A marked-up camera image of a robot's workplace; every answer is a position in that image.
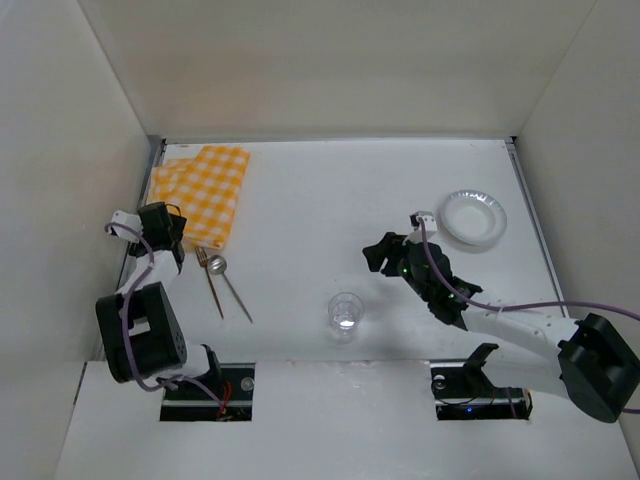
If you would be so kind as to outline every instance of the silver spoon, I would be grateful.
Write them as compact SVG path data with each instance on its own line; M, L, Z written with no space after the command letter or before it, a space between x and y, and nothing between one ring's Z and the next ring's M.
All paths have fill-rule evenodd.
M238 305L240 305L240 308L242 308L242 311L247 316L249 321L253 323L253 318L251 318L251 315L249 315L249 311L247 310L247 307L244 306L244 303L242 303L242 300L240 299L240 296L236 292L236 289L233 288L233 285L231 285L231 282L229 281L227 276L224 274L226 270L227 270L227 261L222 255L214 255L209 259L209 271L214 275L222 275L222 278L224 278L224 281L227 282L227 285L229 286L229 290L231 290L231 293L233 294L233 297L236 299L236 302L238 302Z

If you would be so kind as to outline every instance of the white wall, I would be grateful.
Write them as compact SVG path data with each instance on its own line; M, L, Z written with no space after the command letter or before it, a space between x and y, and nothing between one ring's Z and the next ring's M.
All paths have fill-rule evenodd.
M637 0L598 0L517 141L565 296L636 312L639 25ZM640 355L640 325L607 316ZM622 425L639 466L640 417Z
M81 0L150 133L520 132L594 0Z
M50 478L148 144L75 0L0 1L0 476Z

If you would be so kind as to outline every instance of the orange checkered napkin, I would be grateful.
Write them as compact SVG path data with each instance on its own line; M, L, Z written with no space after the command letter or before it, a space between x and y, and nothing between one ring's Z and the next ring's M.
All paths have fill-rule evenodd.
M149 203L177 205L187 218L187 240L222 249L250 156L240 147L207 146L196 158L167 162L152 173Z

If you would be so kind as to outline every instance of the plate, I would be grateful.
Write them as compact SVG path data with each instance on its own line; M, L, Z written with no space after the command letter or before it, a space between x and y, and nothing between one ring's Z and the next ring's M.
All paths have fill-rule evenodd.
M460 190L449 195L442 204L440 217L454 237L470 245L493 245L507 229L507 214L502 205L477 190Z

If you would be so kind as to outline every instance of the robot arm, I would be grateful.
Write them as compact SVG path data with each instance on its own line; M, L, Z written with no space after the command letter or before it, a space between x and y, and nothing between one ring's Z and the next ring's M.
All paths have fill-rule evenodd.
M181 240L186 218L169 213L164 203L154 203L140 208L138 215L117 211L109 225L109 233L131 242L128 253L135 257L134 271L125 284L115 294L96 302L105 356L114 379L121 383L133 379L120 315L124 296L151 263L147 248L139 243L139 237L153 251L153 268L132 292L128 311L129 337L141 376L170 378L184 375L220 379L220 365L215 353L206 345L184 339L166 294L169 284L182 270L184 250Z
M441 322L466 331L506 340L535 354L538 360L508 362L495 344L483 344L468 359L431 362L432 373L455 371L463 376L469 397L487 388L526 387L569 398L586 414L614 422L640 384L640 361L611 323L595 314L584 320L549 316L532 311L493 312L467 305L452 294L429 267L421 232L437 232L430 212L411 216L414 232L387 233L363 253L369 270L387 277L402 277L429 311ZM429 242L429 252L447 281L467 298L482 298L482 288L455 277L441 248Z

